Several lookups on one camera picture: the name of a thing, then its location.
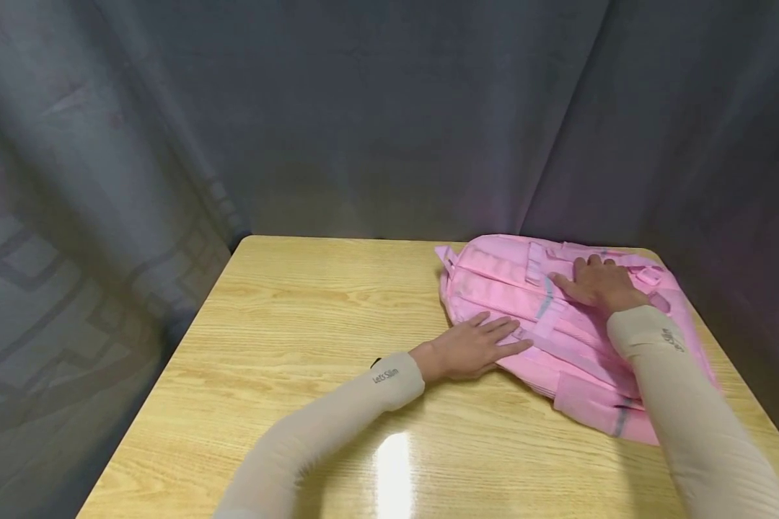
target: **beige arm sleeve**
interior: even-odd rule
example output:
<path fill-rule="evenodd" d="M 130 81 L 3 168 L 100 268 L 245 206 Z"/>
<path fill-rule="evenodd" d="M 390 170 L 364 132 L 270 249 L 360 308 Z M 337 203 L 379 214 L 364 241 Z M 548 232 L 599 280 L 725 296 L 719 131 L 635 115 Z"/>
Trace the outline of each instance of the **beige arm sleeve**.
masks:
<path fill-rule="evenodd" d="M 415 360 L 396 353 L 277 422 L 246 455 L 215 519 L 290 518 L 301 479 L 386 411 L 423 393 Z"/>
<path fill-rule="evenodd" d="M 723 397 L 651 306 L 609 318 L 609 338 L 631 362 L 672 479 L 692 519 L 779 518 L 779 481 Z"/>

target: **reflective stripe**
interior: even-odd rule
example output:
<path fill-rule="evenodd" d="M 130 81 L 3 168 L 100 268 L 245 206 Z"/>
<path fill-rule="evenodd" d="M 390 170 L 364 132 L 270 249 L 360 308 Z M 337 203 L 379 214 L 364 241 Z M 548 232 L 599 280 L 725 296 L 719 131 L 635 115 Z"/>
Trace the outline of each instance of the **reflective stripe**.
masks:
<path fill-rule="evenodd" d="M 550 302 L 554 300 L 554 285 L 550 282 L 549 277 L 547 276 L 545 278 L 545 284 L 546 284 L 546 298 L 542 302 L 542 305 L 539 310 L 537 310 L 537 321 L 539 321 L 540 318 L 542 318 L 542 315 L 548 310 L 548 306 L 550 306 Z"/>

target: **gray curtain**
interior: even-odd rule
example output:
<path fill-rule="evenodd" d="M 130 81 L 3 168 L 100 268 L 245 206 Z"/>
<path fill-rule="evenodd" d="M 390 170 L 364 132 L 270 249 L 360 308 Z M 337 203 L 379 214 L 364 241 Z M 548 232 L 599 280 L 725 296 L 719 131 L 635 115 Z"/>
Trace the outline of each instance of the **gray curtain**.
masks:
<path fill-rule="evenodd" d="M 779 427 L 779 1 L 0 0 L 0 518 L 252 231 L 651 247 Z"/>

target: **wooden table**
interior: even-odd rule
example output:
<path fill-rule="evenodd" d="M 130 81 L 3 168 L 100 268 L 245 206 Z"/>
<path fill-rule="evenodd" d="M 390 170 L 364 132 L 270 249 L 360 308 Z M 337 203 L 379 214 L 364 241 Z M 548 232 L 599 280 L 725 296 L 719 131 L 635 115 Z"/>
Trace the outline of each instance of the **wooden table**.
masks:
<path fill-rule="evenodd" d="M 276 420 L 375 358 L 443 332 L 435 245 L 243 240 L 79 517 L 208 518 Z M 728 403 L 779 475 L 776 427 L 700 319 L 697 327 Z M 658 448 L 577 425 L 499 372 L 436 387 L 381 417 L 309 476 L 300 510 L 301 518 L 683 517 Z"/>

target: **left hand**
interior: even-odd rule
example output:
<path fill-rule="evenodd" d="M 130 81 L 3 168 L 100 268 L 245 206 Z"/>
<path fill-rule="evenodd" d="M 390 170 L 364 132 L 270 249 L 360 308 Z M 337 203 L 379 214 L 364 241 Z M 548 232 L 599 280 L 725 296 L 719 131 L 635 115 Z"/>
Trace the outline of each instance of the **left hand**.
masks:
<path fill-rule="evenodd" d="M 482 324 L 490 316 L 484 311 L 470 320 L 456 324 L 437 338 L 410 351 L 418 364 L 424 382 L 443 378 L 478 378 L 496 367 L 496 361 L 516 355 L 531 346 L 530 340 L 509 345 L 497 343 L 519 328 L 519 321 L 510 317 Z"/>

